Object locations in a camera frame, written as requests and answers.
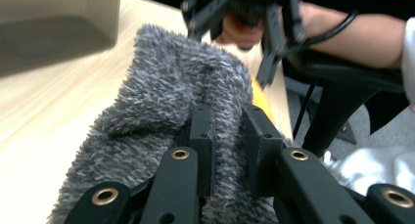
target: gray fuzzy fabric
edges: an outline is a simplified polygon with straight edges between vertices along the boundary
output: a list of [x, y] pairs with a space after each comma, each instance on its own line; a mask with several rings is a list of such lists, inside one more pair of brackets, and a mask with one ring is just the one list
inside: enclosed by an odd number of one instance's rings
[[152, 25], [135, 41], [135, 58], [115, 104], [96, 119], [81, 146], [49, 223], [63, 223], [87, 189], [105, 181], [134, 187], [157, 171], [194, 106], [211, 104], [217, 135], [214, 195], [204, 223], [276, 223], [271, 199], [253, 198], [240, 144], [242, 106], [252, 101], [248, 70], [234, 56]]

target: white sleeve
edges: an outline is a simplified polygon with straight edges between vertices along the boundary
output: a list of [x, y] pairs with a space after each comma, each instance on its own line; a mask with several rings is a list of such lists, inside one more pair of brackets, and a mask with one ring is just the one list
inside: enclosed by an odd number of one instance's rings
[[406, 97], [415, 106], [415, 17], [406, 23], [401, 69]]

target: table surface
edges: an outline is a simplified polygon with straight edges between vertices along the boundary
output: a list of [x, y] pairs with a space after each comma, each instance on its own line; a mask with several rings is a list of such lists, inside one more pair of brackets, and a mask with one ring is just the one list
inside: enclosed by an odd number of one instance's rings
[[[148, 0], [121, 0], [118, 40], [112, 49], [0, 76], [0, 223], [46, 222], [90, 125], [114, 102], [133, 58], [135, 33], [144, 23], [186, 34], [178, 10]], [[248, 53], [222, 48], [256, 73], [258, 47]], [[264, 92], [276, 128], [292, 139], [280, 68]]]

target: white cloth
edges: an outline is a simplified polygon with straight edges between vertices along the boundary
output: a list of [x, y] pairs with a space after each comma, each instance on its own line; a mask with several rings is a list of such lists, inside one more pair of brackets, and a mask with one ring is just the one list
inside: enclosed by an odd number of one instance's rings
[[330, 165], [342, 185], [366, 196], [368, 188], [389, 183], [415, 194], [415, 147], [363, 148]]
[[406, 23], [401, 69], [406, 97], [415, 106], [415, 17]]

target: yellow object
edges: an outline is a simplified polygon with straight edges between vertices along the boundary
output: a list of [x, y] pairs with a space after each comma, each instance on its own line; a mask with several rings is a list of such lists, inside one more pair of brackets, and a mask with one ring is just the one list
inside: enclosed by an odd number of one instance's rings
[[259, 83], [256, 81], [256, 79], [253, 77], [253, 105], [261, 108], [266, 116], [271, 120], [271, 122], [275, 125], [274, 117], [272, 116], [271, 107], [269, 105], [268, 100], [265, 98], [265, 95], [263, 94], [262, 88], [260, 87]]

